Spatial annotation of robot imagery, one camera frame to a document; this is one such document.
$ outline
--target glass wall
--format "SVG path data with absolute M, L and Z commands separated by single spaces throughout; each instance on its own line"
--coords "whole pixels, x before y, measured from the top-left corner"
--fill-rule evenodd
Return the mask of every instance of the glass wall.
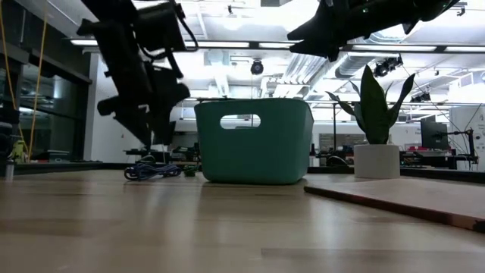
M 33 160 L 49 160 L 48 152 L 64 152 L 64 160 L 82 159 L 87 88 L 58 75 L 42 72 L 37 96 L 36 122 L 33 108 L 39 68 L 23 66 L 20 89 L 20 128 L 27 145 L 33 128 Z

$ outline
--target white plant pot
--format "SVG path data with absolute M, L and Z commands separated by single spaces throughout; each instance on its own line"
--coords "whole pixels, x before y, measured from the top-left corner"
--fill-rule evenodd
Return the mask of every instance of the white plant pot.
M 387 144 L 354 146 L 354 174 L 371 179 L 399 178 L 399 147 Z

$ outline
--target potted plant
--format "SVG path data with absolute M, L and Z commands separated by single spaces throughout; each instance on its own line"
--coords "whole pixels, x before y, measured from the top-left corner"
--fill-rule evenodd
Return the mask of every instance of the potted plant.
M 361 80 L 361 89 L 351 82 L 352 88 L 360 96 L 360 102 L 354 107 L 340 101 L 338 96 L 328 93 L 330 98 L 339 103 L 343 111 L 355 116 L 358 126 L 364 131 L 368 145 L 354 146 L 354 170 L 356 177 L 390 179 L 400 176 L 399 147 L 387 145 L 389 129 L 399 116 L 399 109 L 405 97 L 411 92 L 415 82 L 412 74 L 402 86 L 401 96 L 392 108 L 387 107 L 386 91 L 374 79 L 372 70 L 366 65 Z

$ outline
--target yellow rope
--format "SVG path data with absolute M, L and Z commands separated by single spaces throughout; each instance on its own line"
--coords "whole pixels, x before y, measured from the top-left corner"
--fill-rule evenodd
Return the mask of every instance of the yellow rope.
M 32 156 L 32 145 L 33 145 L 33 131 L 36 127 L 36 113 L 37 113 L 37 98 L 39 96 L 39 88 L 40 88 L 40 78 L 41 78 L 41 71 L 42 71 L 42 59 L 44 57 L 44 45 L 45 45 L 45 33 L 47 32 L 47 0 L 45 0 L 44 5 L 44 30 L 42 31 L 42 43 L 40 45 L 40 57 L 39 57 L 39 73 L 37 74 L 37 87 L 36 87 L 36 96 L 33 101 L 33 117 L 32 117 L 32 127 L 30 128 L 30 145 L 29 145 L 29 155 L 27 162 L 30 162 L 30 156 Z
M 14 88 L 12 86 L 12 79 L 10 77 L 10 66 L 8 65 L 8 53 L 7 53 L 7 42 L 5 41 L 5 28 L 3 24 L 3 0 L 0 0 L 0 27 L 2 28 L 2 43 L 3 43 L 3 52 L 4 52 L 4 57 L 5 57 L 5 67 L 7 71 L 7 79 L 8 79 L 8 87 L 10 90 L 10 96 L 12 98 L 12 104 L 14 106 L 14 110 L 17 110 L 17 105 L 15 103 L 15 94 L 14 94 Z M 20 132 L 20 137 L 23 142 L 23 147 L 25 147 L 26 150 L 27 144 L 25 143 L 25 139 L 23 138 L 23 133 L 22 133 L 22 128 L 20 128 L 20 123 L 18 124 L 18 131 Z

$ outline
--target security camera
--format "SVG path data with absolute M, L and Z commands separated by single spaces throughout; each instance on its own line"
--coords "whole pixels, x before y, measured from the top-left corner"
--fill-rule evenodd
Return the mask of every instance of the security camera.
M 263 66 L 263 63 L 261 63 L 261 60 L 254 60 L 252 62 L 251 73 L 253 75 L 259 75 L 263 73 L 263 70 L 264 70 L 264 66 Z

